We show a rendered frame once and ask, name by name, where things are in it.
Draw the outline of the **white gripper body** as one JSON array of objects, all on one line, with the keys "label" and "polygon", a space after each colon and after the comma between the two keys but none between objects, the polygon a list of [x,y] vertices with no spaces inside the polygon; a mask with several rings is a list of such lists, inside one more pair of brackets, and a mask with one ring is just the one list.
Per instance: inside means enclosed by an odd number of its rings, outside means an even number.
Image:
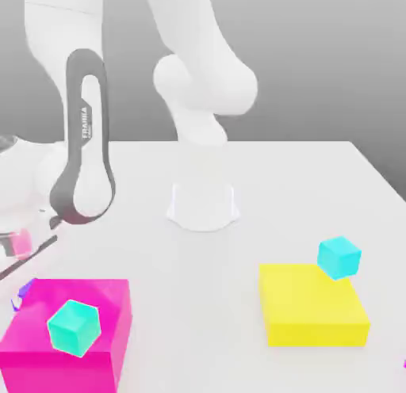
[{"label": "white gripper body", "polygon": [[6,234],[0,235],[0,304],[13,298],[18,289],[35,277],[51,273],[58,265],[59,236],[54,234],[26,259],[6,255],[11,246]]}]

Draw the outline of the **small purple cube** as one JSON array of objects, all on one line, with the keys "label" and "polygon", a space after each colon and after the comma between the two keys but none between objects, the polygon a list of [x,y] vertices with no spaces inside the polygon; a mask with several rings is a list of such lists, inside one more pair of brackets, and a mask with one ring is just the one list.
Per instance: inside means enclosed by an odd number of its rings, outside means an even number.
[{"label": "small purple cube", "polygon": [[28,283],[21,286],[18,289],[17,293],[10,300],[14,312],[20,311],[22,302],[23,302],[24,298],[26,297],[27,293],[29,292],[29,289],[32,287],[33,282],[35,280],[36,280],[36,278],[34,277]]}]

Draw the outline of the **small teal cube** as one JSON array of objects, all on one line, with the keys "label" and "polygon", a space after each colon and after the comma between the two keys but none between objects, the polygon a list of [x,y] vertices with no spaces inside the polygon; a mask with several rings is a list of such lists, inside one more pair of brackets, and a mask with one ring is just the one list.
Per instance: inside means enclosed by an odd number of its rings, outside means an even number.
[{"label": "small teal cube", "polygon": [[102,334],[96,307],[67,300],[47,321],[52,347],[82,358]]}]

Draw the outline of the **small cyan cube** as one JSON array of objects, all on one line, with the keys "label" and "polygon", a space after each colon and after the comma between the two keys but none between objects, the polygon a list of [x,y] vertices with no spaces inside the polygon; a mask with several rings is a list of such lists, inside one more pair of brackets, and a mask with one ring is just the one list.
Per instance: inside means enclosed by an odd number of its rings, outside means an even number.
[{"label": "small cyan cube", "polygon": [[340,280],[358,272],[362,251],[343,236],[319,244],[317,265],[332,279]]}]

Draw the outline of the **large magenta box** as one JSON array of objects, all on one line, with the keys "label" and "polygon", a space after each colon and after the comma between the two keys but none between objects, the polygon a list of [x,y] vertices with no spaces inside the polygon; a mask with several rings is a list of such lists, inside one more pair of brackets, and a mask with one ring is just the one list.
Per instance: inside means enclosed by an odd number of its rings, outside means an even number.
[{"label": "large magenta box", "polygon": [[[47,321],[67,300],[99,311],[101,335],[82,357],[52,347]],[[36,279],[2,340],[8,393],[117,393],[132,323],[122,279]]]}]

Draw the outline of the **large yellow box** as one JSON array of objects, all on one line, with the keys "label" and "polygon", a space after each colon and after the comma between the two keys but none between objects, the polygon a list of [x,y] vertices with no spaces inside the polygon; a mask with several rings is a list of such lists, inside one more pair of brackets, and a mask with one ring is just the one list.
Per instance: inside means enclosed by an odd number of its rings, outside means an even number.
[{"label": "large yellow box", "polygon": [[259,298],[271,347],[363,347],[370,320],[350,279],[315,264],[261,264]]}]

